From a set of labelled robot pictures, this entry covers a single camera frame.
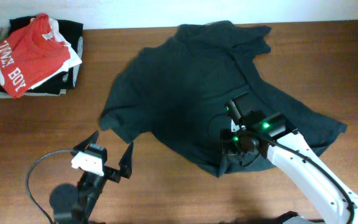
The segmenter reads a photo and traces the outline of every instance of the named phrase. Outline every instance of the white wall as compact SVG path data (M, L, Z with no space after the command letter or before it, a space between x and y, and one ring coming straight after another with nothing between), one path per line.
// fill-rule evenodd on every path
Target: white wall
M0 27L40 12L85 29L335 21L358 19L358 0L0 0Z

